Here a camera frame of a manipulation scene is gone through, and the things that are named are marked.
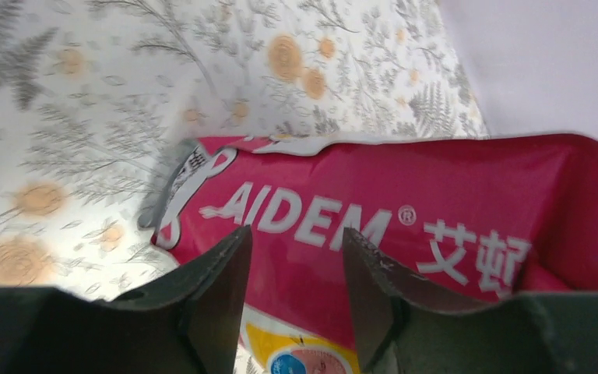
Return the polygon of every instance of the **snack wrapper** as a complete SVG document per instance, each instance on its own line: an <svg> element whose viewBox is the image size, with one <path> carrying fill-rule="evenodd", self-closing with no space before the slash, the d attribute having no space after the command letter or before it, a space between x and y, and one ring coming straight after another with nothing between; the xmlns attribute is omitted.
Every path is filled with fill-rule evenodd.
<svg viewBox="0 0 598 374"><path fill-rule="evenodd" d="M186 263L236 227L254 249L241 339L277 373L359 372L342 263L355 228L402 266L485 302L598 290L598 142L555 134L389 142L205 138L153 244Z"/></svg>

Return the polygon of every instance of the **white wall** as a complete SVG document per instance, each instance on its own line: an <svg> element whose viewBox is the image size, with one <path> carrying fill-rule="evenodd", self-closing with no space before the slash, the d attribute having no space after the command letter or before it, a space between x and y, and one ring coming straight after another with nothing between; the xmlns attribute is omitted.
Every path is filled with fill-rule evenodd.
<svg viewBox="0 0 598 374"><path fill-rule="evenodd" d="M441 11L494 134L598 139L598 1L441 0Z"/></svg>

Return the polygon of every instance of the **registered trademark symbol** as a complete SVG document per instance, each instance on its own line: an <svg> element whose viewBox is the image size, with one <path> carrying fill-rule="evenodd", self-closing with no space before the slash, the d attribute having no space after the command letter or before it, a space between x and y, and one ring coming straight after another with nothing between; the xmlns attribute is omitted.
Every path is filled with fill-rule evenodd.
<svg viewBox="0 0 598 374"><path fill-rule="evenodd" d="M416 223L416 211L411 205L403 205L398 209L398 219L405 226L411 226Z"/></svg>

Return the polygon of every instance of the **floral tablecloth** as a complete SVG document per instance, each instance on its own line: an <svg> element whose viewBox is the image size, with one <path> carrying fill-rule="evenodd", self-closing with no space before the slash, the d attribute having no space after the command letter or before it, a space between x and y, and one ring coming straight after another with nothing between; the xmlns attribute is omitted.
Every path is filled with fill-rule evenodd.
<svg viewBox="0 0 598 374"><path fill-rule="evenodd" d="M336 131L487 134L434 1L0 0L0 284L172 270L135 222L178 134Z"/></svg>

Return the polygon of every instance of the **chinese character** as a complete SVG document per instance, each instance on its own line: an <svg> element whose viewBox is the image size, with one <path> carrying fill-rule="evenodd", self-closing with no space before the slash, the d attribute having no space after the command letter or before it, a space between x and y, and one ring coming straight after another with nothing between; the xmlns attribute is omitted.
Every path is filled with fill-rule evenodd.
<svg viewBox="0 0 598 374"><path fill-rule="evenodd" d="M423 226L425 232L434 235L434 239L430 240L430 248L434 256L434 263L416 263L419 273L440 273L448 274L452 279L462 286L469 283L464 274L455 269L455 265L464 258L466 249L464 249L464 242L476 242L476 234L467 231L463 224L457 224L457 228L448 228L443 220L437 220L437 224L425 224ZM442 243L444 238L455 239L457 249L448 256L447 259L441 254L439 243Z"/></svg>
<svg viewBox="0 0 598 374"><path fill-rule="evenodd" d="M515 264L526 258L530 243L508 237L507 242L498 238L498 232L480 237L480 247L476 258L476 269L482 273L478 285L481 291L495 291L499 297L511 291L515 276Z"/></svg>

